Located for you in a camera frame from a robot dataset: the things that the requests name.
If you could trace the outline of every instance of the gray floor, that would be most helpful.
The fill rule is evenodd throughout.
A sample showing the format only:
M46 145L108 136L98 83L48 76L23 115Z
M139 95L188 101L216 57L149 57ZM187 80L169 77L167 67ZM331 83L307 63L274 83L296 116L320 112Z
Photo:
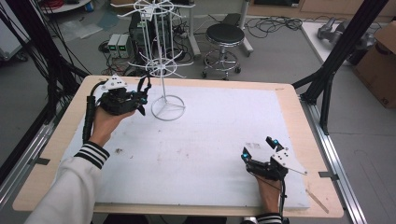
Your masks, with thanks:
M83 10L58 15L59 22L82 20L85 25L97 24L108 17L103 8L93 13ZM196 20L196 27L209 18ZM127 32L129 21L107 20L115 25L87 39L67 42L68 47L93 73L106 69L106 60L98 46L111 34ZM246 32L254 52L247 57L242 49L234 49L242 64L240 74L231 73L230 80L293 83L319 69L321 62L308 44L302 31L281 28L264 39ZM203 35L196 36L203 53L209 45ZM194 65L180 67L177 72L187 78L201 79L202 59ZM221 79L222 74L209 72L207 79ZM10 62L0 67L0 146L1 164L26 132L46 102L46 83L32 62ZM306 87L297 90L304 92ZM368 223L392 223L396 219L396 110L384 108L352 73L343 66L337 72L332 89L329 131L346 174ZM0 211L1 223L22 223L28 213L12 209L14 195ZM105 215L95 215L94 223L101 223ZM162 223L152 217L154 223ZM348 223L347 215L337 219L291 218L291 223ZM237 218L230 223L237 223Z

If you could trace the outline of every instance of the person's left hand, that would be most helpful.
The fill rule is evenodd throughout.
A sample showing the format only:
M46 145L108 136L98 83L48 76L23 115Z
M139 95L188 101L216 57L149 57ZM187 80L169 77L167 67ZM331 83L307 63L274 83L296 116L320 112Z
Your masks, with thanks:
M132 114L134 114L134 111L114 116L108 114L101 106L96 107L93 131L89 141L103 147L110 139L111 133L119 126L120 122L132 116Z

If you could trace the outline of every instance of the white board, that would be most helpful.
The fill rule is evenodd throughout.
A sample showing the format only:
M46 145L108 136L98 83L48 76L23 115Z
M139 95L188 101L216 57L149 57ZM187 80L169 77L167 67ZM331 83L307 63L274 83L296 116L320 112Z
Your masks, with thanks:
M135 85L128 86L128 91ZM185 102L184 115L162 121L150 113L162 88L148 92L147 115L123 120L105 145L99 203L260 206L256 179L240 156L247 147L254 160L274 152L266 136L290 148L285 122L273 91L166 86ZM81 147L83 119L63 160ZM309 207L300 174L286 178L285 207Z

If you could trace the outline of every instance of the chair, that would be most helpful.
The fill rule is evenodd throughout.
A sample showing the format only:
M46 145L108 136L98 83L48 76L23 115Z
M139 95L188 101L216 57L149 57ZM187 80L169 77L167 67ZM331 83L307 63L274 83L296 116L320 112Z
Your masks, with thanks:
M207 28L206 39L210 43L218 45L220 49L211 50L204 57L205 69L202 78L206 78L206 69L208 68L224 72L225 78L223 80L228 80L228 71L232 69L235 73L240 73L241 67L238 58L226 48L240 45L244 38L244 32L231 24L218 23Z

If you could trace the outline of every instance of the striped sleeve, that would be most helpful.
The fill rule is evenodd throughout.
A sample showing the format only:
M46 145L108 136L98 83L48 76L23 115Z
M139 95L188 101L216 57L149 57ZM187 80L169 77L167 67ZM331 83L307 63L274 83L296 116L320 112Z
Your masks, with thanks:
M99 147L95 143L88 141L82 145L75 157L80 157L90 161L97 168L102 169L105 161L107 161L107 159L110 157L110 154L102 147Z
M259 224L282 224L282 217L279 213L267 213L256 217Z

